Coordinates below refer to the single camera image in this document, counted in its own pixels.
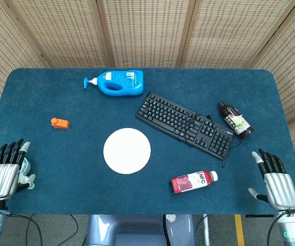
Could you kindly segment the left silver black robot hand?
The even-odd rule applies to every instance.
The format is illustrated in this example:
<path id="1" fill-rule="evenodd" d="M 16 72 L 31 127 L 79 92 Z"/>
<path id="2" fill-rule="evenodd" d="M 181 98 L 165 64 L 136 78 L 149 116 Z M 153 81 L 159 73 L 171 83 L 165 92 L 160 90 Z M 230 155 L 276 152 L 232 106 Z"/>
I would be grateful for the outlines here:
<path id="1" fill-rule="evenodd" d="M 23 160 L 31 145 L 23 141 L 21 138 L 0 148 L 0 201 L 10 200 L 17 192 L 28 189 L 28 184 L 18 183 Z"/>

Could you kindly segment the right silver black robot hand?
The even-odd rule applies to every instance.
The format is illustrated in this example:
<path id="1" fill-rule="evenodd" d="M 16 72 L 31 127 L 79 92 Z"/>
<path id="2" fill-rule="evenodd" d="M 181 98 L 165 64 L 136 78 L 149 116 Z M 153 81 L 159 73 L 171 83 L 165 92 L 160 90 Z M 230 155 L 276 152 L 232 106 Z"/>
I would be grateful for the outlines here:
<path id="1" fill-rule="evenodd" d="M 254 188 L 249 188 L 250 195 L 268 203 L 276 211 L 294 210 L 295 187 L 282 160 L 262 149 L 258 149 L 258 152 L 253 151 L 251 154 L 258 165 L 267 194 L 263 195 Z"/>

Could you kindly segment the small orange object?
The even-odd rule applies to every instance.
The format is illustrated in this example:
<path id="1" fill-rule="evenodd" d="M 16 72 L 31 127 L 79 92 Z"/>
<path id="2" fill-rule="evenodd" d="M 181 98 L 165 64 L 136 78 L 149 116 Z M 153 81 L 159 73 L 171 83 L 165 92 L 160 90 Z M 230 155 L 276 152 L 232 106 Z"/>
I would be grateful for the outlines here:
<path id="1" fill-rule="evenodd" d="M 58 129 L 67 129 L 69 128 L 69 121 L 65 120 L 65 119 L 60 119 L 60 118 L 52 118 L 51 119 L 51 125 L 54 128 L 58 128 Z"/>

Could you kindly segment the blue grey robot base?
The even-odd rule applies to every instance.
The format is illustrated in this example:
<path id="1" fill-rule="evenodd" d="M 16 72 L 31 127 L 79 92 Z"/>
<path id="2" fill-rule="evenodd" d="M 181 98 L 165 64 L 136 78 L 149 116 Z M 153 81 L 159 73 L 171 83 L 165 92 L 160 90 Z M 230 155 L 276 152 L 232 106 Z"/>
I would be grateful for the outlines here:
<path id="1" fill-rule="evenodd" d="M 90 215 L 83 246 L 196 246 L 193 216 Z"/>

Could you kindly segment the white round plate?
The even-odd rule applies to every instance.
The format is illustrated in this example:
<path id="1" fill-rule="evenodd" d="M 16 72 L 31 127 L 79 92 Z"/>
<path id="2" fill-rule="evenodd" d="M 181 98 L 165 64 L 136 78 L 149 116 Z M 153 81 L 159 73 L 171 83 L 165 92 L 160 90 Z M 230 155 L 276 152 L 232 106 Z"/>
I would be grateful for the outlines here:
<path id="1" fill-rule="evenodd" d="M 129 175 L 143 169 L 151 155 L 151 145 L 141 131 L 122 128 L 105 141 L 103 156 L 107 166 L 116 173 Z"/>

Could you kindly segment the green plastic packet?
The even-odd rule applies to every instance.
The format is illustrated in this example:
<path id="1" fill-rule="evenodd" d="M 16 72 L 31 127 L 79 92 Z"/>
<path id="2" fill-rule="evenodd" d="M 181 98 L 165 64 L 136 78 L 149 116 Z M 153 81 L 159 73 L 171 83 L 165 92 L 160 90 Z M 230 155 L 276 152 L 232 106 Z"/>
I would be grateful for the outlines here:
<path id="1" fill-rule="evenodd" d="M 32 190 L 35 187 L 34 180 L 36 175 L 30 174 L 30 170 L 31 170 L 31 163 L 26 158 L 24 158 L 22 167 L 19 172 L 18 183 L 22 185 L 29 185 L 28 189 Z"/>

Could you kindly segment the dark brown drink bottle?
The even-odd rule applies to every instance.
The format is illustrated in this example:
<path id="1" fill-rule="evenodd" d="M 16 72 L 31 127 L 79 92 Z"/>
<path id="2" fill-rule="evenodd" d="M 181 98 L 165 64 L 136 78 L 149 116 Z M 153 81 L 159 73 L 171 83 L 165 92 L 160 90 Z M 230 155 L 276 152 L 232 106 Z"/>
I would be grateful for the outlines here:
<path id="1" fill-rule="evenodd" d="M 240 139 L 244 139 L 254 132 L 253 127 L 234 106 L 221 101 L 218 103 L 218 110 L 221 118 L 228 123 Z"/>

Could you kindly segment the red NFC juice bottle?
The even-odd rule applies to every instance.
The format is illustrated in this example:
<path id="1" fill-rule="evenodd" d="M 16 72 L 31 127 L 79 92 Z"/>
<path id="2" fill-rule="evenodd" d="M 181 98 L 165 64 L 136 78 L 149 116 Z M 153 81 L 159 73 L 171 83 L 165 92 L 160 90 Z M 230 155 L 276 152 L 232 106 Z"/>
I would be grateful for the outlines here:
<path id="1" fill-rule="evenodd" d="M 207 187 L 212 182 L 218 180 L 216 171 L 198 171 L 191 174 L 186 174 L 171 179 L 173 192 L 183 193 L 199 188 Z"/>

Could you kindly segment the black computer keyboard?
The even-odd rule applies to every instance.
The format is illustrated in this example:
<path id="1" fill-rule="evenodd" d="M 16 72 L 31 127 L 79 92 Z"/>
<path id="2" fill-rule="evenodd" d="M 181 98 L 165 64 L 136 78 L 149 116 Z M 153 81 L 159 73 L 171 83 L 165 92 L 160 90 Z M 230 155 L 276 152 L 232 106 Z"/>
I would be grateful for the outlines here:
<path id="1" fill-rule="evenodd" d="M 155 93 L 148 93 L 135 114 L 153 128 L 225 160 L 234 132 Z"/>

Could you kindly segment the blue table cloth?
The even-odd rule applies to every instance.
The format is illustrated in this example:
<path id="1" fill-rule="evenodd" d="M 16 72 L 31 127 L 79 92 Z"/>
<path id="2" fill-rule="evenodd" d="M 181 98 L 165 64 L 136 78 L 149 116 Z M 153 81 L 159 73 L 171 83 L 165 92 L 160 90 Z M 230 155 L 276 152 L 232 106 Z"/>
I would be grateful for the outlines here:
<path id="1" fill-rule="evenodd" d="M 263 214 L 269 204 L 252 152 L 263 149 L 284 163 L 295 186 L 295 151 L 275 78 L 261 69 L 144 69 L 144 91 L 112 97 L 83 79 L 102 69 L 13 70 L 0 100 L 0 147 L 30 142 L 26 158 L 36 175 L 33 190 L 9 201 L 13 213 L 57 214 Z M 143 108 L 149 92 L 181 105 L 198 119 L 210 114 L 223 125 L 217 105 L 235 106 L 254 128 L 235 139 L 225 161 L 178 126 L 180 115 L 149 123 L 156 108 Z"/>

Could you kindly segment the blue pump detergent bottle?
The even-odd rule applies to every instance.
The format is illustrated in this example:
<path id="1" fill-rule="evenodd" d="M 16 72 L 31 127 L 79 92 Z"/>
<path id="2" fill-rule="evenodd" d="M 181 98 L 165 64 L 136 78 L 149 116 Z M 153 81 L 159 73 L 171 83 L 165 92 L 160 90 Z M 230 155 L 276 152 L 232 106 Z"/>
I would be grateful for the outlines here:
<path id="1" fill-rule="evenodd" d="M 98 86 L 108 96 L 137 96 L 144 91 L 144 73 L 141 70 L 110 70 L 93 79 L 85 77 L 84 89 L 88 84 Z"/>

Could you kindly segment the woven bamboo folding screen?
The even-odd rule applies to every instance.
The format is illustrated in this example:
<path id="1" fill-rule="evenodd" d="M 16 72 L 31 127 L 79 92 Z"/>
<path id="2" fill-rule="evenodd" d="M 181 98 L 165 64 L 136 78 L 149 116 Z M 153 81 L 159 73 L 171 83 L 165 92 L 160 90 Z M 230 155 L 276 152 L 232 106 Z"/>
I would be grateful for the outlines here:
<path id="1" fill-rule="evenodd" d="M 295 0 L 0 0 L 0 98 L 16 68 L 259 68 L 295 147 Z"/>

